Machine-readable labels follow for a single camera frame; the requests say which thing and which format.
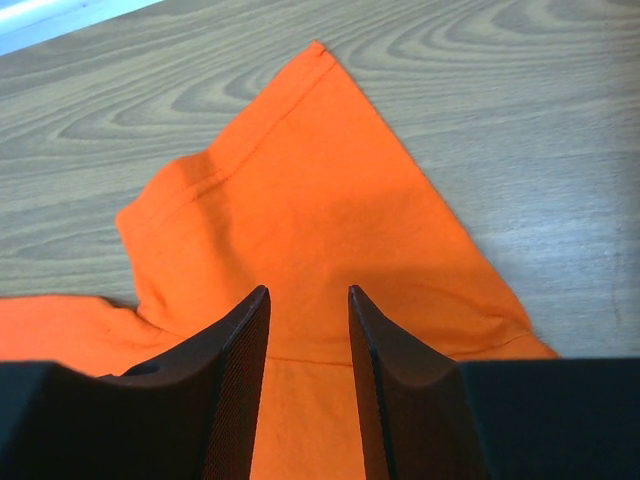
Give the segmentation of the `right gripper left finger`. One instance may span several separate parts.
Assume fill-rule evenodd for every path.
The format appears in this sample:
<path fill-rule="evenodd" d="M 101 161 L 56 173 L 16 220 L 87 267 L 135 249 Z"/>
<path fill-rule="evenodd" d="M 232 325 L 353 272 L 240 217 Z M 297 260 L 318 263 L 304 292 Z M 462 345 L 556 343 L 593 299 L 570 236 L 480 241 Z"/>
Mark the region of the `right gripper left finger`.
<path fill-rule="evenodd" d="M 98 478 L 248 478 L 270 307 L 268 289 L 259 286 L 188 340 L 103 376 L 112 431 Z"/>

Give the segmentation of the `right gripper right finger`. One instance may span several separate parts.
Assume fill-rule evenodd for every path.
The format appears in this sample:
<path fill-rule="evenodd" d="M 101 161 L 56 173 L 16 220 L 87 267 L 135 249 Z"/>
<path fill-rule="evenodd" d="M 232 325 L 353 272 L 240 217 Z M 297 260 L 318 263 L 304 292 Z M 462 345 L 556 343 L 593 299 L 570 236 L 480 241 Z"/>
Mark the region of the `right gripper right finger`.
<path fill-rule="evenodd" d="M 457 363 L 387 318 L 362 288 L 350 287 L 348 304 L 366 477 L 487 478 Z"/>

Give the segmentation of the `orange t shirt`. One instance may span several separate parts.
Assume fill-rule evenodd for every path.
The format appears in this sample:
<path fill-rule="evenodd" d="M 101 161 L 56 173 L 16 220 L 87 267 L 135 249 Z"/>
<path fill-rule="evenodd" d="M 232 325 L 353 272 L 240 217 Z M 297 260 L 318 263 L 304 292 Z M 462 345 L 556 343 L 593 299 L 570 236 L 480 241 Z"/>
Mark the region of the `orange t shirt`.
<path fill-rule="evenodd" d="M 164 167 L 116 225 L 138 307 L 6 298 L 2 359 L 121 374 L 265 285 L 272 307 L 255 479 L 364 477 L 348 333 L 353 285 L 453 359 L 554 356 L 321 44 L 288 63 L 205 151 Z"/>

